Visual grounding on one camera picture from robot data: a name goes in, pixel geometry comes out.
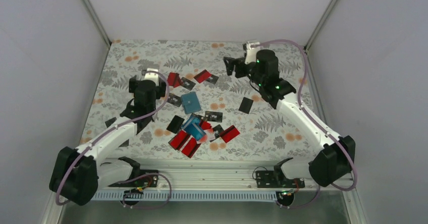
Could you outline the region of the blue leather card holder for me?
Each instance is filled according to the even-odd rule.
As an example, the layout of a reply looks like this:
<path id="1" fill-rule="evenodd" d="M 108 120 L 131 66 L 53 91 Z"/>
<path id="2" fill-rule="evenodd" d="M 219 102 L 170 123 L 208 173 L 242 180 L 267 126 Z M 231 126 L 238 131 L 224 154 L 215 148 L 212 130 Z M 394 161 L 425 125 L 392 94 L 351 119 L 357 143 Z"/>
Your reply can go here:
<path id="1" fill-rule="evenodd" d="M 182 106 L 186 115 L 201 111 L 201 105 L 196 92 L 190 92 L 181 96 Z"/>

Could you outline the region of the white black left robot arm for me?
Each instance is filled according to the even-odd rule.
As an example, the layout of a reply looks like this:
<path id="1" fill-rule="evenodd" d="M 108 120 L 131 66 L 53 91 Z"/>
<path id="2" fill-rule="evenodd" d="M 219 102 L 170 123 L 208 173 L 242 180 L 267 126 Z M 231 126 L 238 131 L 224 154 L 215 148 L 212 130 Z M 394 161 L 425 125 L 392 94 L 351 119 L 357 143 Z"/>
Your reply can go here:
<path id="1" fill-rule="evenodd" d="M 166 77 L 156 71 L 147 71 L 142 81 L 131 78 L 130 89 L 133 100 L 103 132 L 81 146 L 59 151 L 49 183 L 56 205 L 73 202 L 82 206 L 99 189 L 114 184 L 134 186 L 140 179 L 157 176 L 156 172 L 142 172 L 140 164 L 128 157 L 109 158 L 113 150 L 147 126 L 166 104 L 156 106 L 156 100 L 168 98 L 170 92 Z"/>

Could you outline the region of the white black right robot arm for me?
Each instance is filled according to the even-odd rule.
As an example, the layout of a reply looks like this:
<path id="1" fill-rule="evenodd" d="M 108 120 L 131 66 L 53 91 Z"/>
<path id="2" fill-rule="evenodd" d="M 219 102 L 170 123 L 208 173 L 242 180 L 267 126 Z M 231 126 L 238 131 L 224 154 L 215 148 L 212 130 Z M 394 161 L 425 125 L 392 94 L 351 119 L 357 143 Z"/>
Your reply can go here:
<path id="1" fill-rule="evenodd" d="M 286 187 L 293 179 L 309 178 L 327 187 L 346 174 L 352 174 L 354 182 L 357 181 L 355 141 L 332 130 L 307 108 L 301 100 L 301 90 L 280 77 L 279 60 L 274 51 L 249 49 L 243 58 L 225 57 L 223 61 L 227 75 L 247 77 L 256 83 L 262 98 L 286 116 L 318 150 L 308 163 L 293 158 L 278 163 L 273 174 L 277 186 Z"/>

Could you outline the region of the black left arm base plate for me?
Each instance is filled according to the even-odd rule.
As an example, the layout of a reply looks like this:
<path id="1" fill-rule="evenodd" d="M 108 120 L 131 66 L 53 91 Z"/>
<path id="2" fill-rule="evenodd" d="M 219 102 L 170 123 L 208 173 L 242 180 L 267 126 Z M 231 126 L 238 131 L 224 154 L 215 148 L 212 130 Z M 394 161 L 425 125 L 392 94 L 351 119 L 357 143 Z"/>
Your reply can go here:
<path id="1" fill-rule="evenodd" d="M 157 181 L 158 181 L 158 170 L 140 170 L 140 173 L 138 173 L 135 177 L 131 177 L 130 179 L 139 177 L 140 175 L 146 175 L 152 173 L 153 175 L 144 177 L 144 178 L 138 178 L 137 180 L 134 180 L 132 182 L 128 183 L 114 183 L 109 185 L 109 187 L 129 187 L 129 188 L 155 188 L 157 187 Z"/>

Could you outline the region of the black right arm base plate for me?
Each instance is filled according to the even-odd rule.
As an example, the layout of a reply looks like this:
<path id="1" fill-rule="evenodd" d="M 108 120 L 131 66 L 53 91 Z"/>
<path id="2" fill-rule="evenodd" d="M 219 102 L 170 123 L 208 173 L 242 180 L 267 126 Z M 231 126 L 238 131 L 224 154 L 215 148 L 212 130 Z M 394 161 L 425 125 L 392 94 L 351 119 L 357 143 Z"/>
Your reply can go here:
<path id="1" fill-rule="evenodd" d="M 258 188 L 305 188 L 304 179 L 286 179 L 274 171 L 256 171 L 255 180 Z"/>

